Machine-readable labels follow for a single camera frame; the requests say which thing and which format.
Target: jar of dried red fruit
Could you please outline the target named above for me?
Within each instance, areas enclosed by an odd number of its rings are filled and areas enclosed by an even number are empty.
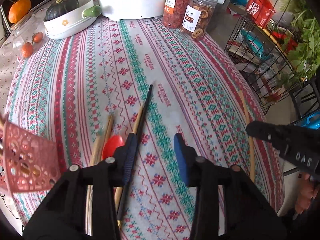
[[[169,28],[179,28],[182,24],[189,0],[165,0],[162,23]]]
[[[200,39],[207,28],[217,0],[190,0],[180,27],[181,32]]]

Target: patterned tablecloth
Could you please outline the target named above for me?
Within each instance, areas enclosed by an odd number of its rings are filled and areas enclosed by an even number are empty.
[[[238,91],[251,119],[265,120],[234,64],[208,36],[194,42],[161,20],[113,22],[101,16],[84,31],[49,40],[18,65],[6,111],[21,127],[57,142],[61,171],[85,167],[98,129],[113,113],[113,134],[131,132],[148,87],[154,85],[135,164],[124,239],[188,239],[195,189],[180,179],[173,136],[217,165],[240,165],[249,173],[249,144]],[[279,159],[255,143],[256,185],[278,210],[284,198]],[[26,223],[46,192],[15,194]],[[223,202],[220,216],[223,218]]]

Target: red spoon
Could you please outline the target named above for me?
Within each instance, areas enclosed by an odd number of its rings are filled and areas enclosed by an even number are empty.
[[[124,140],[122,139],[121,135],[113,135],[110,139],[106,142],[103,147],[102,151],[102,160],[108,157],[112,157],[115,150],[124,145]]]

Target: perforated basket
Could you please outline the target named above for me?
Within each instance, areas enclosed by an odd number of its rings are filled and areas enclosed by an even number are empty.
[[[0,187],[12,193],[50,190],[60,178],[56,144],[7,119],[3,129]]]

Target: jar label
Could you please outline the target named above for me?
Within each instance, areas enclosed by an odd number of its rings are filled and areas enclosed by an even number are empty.
[[[164,11],[173,14],[174,5],[176,0],[165,0]]]
[[[184,15],[184,19],[182,22],[182,26],[190,31],[194,32],[199,20],[201,12],[192,8],[191,6],[188,5],[186,14]]]

